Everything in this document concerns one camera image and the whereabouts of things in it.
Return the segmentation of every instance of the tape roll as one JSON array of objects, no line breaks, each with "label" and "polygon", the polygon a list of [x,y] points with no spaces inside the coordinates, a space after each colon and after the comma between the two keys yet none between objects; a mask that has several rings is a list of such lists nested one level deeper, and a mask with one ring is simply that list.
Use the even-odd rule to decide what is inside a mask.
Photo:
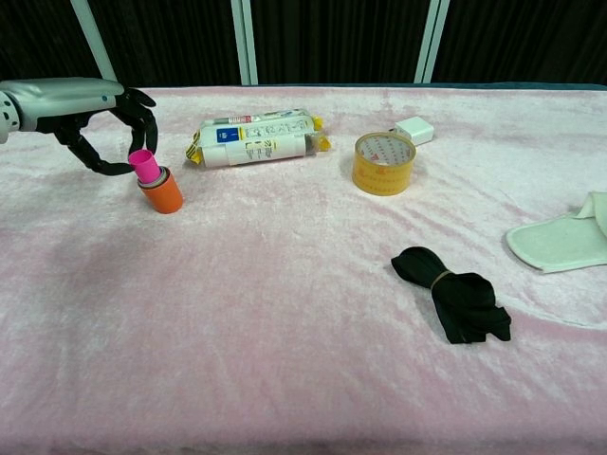
[{"label": "tape roll", "polygon": [[403,192],[411,180],[415,146],[396,133],[371,133],[354,146],[352,180],[361,190],[377,196]]}]

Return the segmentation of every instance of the plastic packaging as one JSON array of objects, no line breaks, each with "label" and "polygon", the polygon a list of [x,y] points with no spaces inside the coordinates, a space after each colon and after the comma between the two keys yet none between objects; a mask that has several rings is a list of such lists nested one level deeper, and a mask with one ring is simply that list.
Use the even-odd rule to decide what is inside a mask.
[{"label": "plastic packaging", "polygon": [[[204,161],[208,167],[216,167],[313,155],[304,138],[319,135],[322,127],[322,118],[310,116],[305,109],[204,120],[186,156],[196,164]],[[325,136],[311,136],[310,140],[314,137],[323,137],[328,144]]]},{"label": "plastic packaging", "polygon": [[201,159],[208,168],[236,166],[259,161],[310,156],[326,152],[331,143],[325,135],[308,133],[296,136],[276,136],[262,140],[238,140],[200,149]]},{"label": "plastic packaging", "polygon": [[238,123],[252,123],[254,121],[273,120],[276,118],[288,118],[297,116],[309,116],[305,109],[289,109],[285,111],[266,112],[264,114],[255,114],[252,116],[236,116],[236,117],[223,117],[223,118],[212,118],[204,120],[203,126],[211,125],[233,125]]},{"label": "plastic packaging", "polygon": [[297,116],[275,120],[256,121],[239,125],[203,126],[200,129],[200,143],[233,142],[235,140],[261,139],[300,133],[312,133],[322,128],[322,121],[310,116]]}]

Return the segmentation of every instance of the white charger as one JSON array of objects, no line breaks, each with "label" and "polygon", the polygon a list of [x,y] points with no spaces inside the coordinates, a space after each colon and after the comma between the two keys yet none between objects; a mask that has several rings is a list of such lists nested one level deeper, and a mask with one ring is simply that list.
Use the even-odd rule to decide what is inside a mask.
[{"label": "white charger", "polygon": [[411,117],[397,122],[395,132],[405,136],[417,146],[432,140],[434,127],[421,117]]}]

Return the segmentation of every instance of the pink cap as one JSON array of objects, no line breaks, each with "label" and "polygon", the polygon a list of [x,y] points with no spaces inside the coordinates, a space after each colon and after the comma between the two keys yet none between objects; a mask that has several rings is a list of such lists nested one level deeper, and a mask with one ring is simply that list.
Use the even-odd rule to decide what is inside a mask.
[{"label": "pink cap", "polygon": [[146,184],[160,177],[160,168],[154,154],[146,149],[136,150],[129,155],[129,164],[135,169],[139,182]]}]

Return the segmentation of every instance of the packaging label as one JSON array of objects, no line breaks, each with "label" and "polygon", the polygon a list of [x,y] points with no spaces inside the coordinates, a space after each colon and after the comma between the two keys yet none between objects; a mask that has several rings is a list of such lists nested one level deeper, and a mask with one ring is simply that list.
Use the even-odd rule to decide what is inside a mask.
[{"label": "packaging label", "polygon": [[238,128],[217,128],[217,142],[233,142],[239,140]]},{"label": "packaging label", "polygon": [[293,120],[281,120],[252,123],[244,128],[246,139],[261,137],[275,137],[281,135],[292,135],[295,133],[311,133],[314,131],[314,123],[311,118],[297,118]]},{"label": "packaging label", "polygon": [[228,123],[233,125],[234,123],[251,123],[253,118],[251,116],[240,116],[240,117],[229,117]]},{"label": "packaging label", "polygon": [[240,140],[226,144],[226,152],[231,166],[255,161],[304,156],[305,137],[279,136],[264,140]]}]

